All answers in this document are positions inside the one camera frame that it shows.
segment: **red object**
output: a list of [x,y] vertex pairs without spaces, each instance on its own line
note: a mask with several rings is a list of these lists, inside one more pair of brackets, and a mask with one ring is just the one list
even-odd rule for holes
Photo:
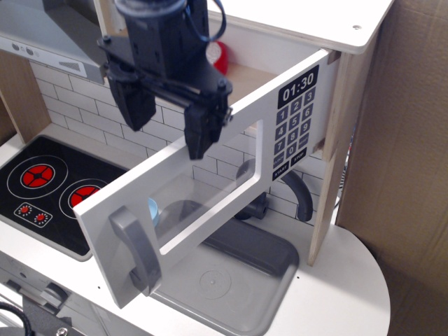
[[22,214],[27,214],[29,212],[29,206],[25,205],[20,209]]
[[207,59],[223,75],[227,73],[229,67],[229,57],[227,48],[220,41],[210,42],[206,51]]
[[38,222],[41,222],[45,219],[45,215],[43,213],[40,213],[39,215],[36,216],[36,220]]
[[22,177],[22,182],[28,188],[39,188],[53,179],[55,172],[46,164],[38,164],[29,168]]
[[73,208],[74,206],[80,204],[86,198],[92,196],[99,190],[98,187],[93,185],[87,185],[76,189],[73,195],[70,197],[70,205]]

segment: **microwave door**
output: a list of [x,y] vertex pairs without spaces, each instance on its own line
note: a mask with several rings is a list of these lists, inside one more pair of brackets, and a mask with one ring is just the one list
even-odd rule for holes
[[[331,97],[337,70],[329,53],[315,52],[233,104],[233,120],[203,160],[191,161],[180,138],[74,208],[119,307],[152,293],[167,270],[313,152],[330,110],[319,97]],[[255,169],[237,181],[207,167],[222,157],[235,172],[255,158]]]

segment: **faucet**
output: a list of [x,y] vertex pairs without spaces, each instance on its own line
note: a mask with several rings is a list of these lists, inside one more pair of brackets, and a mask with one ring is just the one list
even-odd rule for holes
[[[245,161],[239,168],[237,172],[237,183],[238,179],[240,181],[245,181],[246,179],[241,178],[245,174],[253,174],[255,171],[255,159],[250,159]],[[294,192],[297,197],[297,213],[296,217],[302,221],[307,222],[311,220],[313,216],[313,199],[311,193],[305,182],[297,175],[293,170],[288,172],[281,180]],[[263,219],[265,217],[267,206],[269,202],[267,199],[266,192],[263,192],[257,198],[255,198],[251,203],[246,205],[239,213],[234,217],[240,220],[246,220],[250,217],[256,217],[258,219]]]

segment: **blue object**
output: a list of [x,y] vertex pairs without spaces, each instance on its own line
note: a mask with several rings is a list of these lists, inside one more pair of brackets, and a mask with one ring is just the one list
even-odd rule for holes
[[148,207],[154,227],[159,223],[159,207],[154,199],[148,198]]

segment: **black wire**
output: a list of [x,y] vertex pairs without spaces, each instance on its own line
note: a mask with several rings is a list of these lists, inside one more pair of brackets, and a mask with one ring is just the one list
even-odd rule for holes
[[11,312],[14,315],[18,316],[18,318],[20,320],[22,320],[23,328],[25,329],[25,336],[33,335],[32,334],[33,330],[31,329],[31,323],[29,322],[29,319],[27,318],[27,316],[24,314],[23,311],[21,311],[20,309],[18,309],[17,307],[15,307],[9,303],[5,303],[5,302],[0,302],[0,309]]
[[190,26],[191,26],[191,28],[193,29],[193,32],[196,34],[196,36],[198,37],[198,39],[199,40],[201,40],[202,42],[213,42],[213,41],[216,41],[217,39],[219,39],[223,34],[224,34],[224,31],[225,31],[225,27],[226,27],[226,25],[227,25],[227,20],[225,19],[225,12],[224,12],[224,6],[223,6],[223,4],[221,3],[221,0],[213,0],[214,1],[214,3],[219,7],[219,9],[220,9],[220,11],[221,11],[221,14],[222,14],[222,16],[223,16],[223,20],[222,20],[222,22],[221,22],[221,27],[220,27],[220,29],[218,30],[218,32],[216,33],[216,35],[215,36],[212,36],[212,37],[208,37],[208,36],[204,36],[204,35],[201,35],[199,32],[198,32],[198,30],[197,30],[197,28],[196,28],[196,26],[195,26],[195,23],[193,22],[193,19],[191,18],[191,10],[190,10],[190,7],[189,6],[186,6],[185,7],[185,14],[186,14],[186,17],[188,18],[188,21],[189,21],[189,23],[190,23]]

